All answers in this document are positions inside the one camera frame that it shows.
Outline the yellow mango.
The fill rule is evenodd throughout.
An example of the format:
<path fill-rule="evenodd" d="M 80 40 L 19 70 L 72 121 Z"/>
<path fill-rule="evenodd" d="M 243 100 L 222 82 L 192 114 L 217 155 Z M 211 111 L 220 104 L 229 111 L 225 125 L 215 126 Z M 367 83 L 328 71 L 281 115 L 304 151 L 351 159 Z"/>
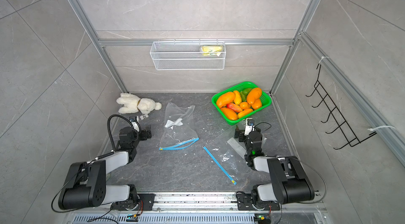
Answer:
<path fill-rule="evenodd" d="M 233 91 L 235 98 L 234 98 L 234 104 L 239 105 L 242 102 L 242 97 L 239 91 Z"/>

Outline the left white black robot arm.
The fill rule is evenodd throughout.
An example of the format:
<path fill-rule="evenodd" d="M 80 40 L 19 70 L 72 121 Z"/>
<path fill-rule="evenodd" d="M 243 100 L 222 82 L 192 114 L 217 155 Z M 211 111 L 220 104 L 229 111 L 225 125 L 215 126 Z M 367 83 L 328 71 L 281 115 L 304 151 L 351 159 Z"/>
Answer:
<path fill-rule="evenodd" d="M 128 126 L 119 132 L 114 141 L 111 120 L 120 118 Z M 111 210 L 143 212 L 145 204 L 135 185 L 108 185 L 107 175 L 130 164 L 137 155 L 139 142 L 152 137 L 149 125 L 142 128 L 136 118 L 127 119 L 113 114 L 107 120 L 107 132 L 112 151 L 91 161 L 71 164 L 64 185 L 51 201 L 55 213 L 67 213 L 85 208 L 109 206 Z"/>

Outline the clear zip-top bag blue zipper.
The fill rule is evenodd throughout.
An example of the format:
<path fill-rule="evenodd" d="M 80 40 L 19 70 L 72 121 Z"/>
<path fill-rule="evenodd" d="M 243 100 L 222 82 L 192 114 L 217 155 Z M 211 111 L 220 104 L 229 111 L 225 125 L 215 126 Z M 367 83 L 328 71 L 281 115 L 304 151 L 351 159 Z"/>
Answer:
<path fill-rule="evenodd" d="M 179 107 L 168 103 L 160 151 L 183 150 L 199 140 L 194 123 L 195 105 Z"/>

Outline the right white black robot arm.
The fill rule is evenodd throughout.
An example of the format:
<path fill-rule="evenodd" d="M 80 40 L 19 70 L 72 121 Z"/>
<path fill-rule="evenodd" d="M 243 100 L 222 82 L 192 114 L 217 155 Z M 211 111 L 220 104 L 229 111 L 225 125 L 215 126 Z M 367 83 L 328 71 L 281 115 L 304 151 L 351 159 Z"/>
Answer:
<path fill-rule="evenodd" d="M 256 209 L 271 210 L 272 204 L 279 207 L 285 204 L 316 204 L 322 202 L 328 192 L 328 186 L 319 172 L 313 170 L 324 184 L 324 194 L 315 200 L 315 190 L 302 165 L 312 169 L 296 156 L 270 156 L 262 149 L 263 136 L 261 130 L 252 122 L 244 129 L 236 127 L 234 139 L 244 144 L 244 159 L 248 167 L 254 171 L 270 175 L 270 183 L 255 185 L 250 193 L 238 191 L 235 196 L 240 210 Z"/>

